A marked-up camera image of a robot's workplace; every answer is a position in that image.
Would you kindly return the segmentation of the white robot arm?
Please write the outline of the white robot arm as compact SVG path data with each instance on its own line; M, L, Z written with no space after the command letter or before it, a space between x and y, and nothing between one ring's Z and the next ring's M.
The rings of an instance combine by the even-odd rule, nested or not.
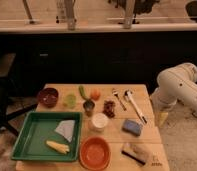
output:
M155 124L160 127L168 112L182 101L197 113L197 66L182 63L161 71L157 76L158 87L150 95Z

